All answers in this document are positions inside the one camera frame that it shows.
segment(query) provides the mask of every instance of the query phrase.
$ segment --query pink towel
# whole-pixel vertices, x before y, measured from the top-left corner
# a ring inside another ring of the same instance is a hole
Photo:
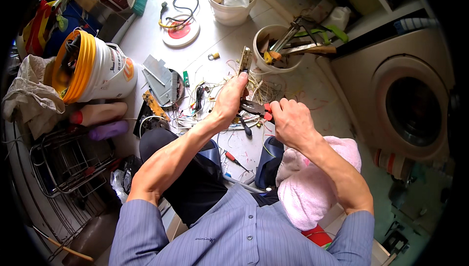
[[[362,160],[355,140],[334,136],[325,136],[324,139],[360,172]],[[337,203],[331,178],[293,148],[284,152],[275,182],[278,198],[288,218],[299,230],[315,228]]]

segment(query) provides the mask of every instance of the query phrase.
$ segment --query hand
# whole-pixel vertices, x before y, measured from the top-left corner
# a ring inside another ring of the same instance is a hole
[[[233,77],[221,89],[215,106],[209,117],[217,117],[217,128],[227,129],[231,121],[236,117],[239,110],[240,99],[247,95],[246,85],[248,84],[248,74],[242,72],[237,77]]]
[[[314,128],[308,107],[301,102],[282,98],[270,103],[275,120],[275,137],[300,152],[322,136]]]

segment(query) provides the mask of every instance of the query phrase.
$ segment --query pliers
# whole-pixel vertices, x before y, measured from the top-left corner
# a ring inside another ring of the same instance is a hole
[[[250,114],[258,115],[261,118],[266,119],[267,121],[275,124],[272,116],[272,110],[270,109],[270,104],[265,103],[264,105],[260,105],[254,101],[241,99],[239,108],[243,111],[247,111]]]

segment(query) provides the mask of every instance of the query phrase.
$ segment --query washing machine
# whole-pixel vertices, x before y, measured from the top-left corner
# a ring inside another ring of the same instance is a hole
[[[437,29],[393,37],[331,66],[368,146],[417,161],[449,155],[447,110],[454,76]]]

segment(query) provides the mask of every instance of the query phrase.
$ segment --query blue slipper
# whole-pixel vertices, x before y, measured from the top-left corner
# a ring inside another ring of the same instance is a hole
[[[223,180],[220,160],[220,150],[217,142],[213,139],[205,144],[205,146],[196,154],[196,159],[201,165],[207,168],[207,171],[220,182]]]
[[[261,159],[256,171],[256,187],[264,189],[275,186],[275,177],[277,176],[278,167],[282,162],[283,144],[274,136],[270,136],[265,141],[265,148],[262,147]]]

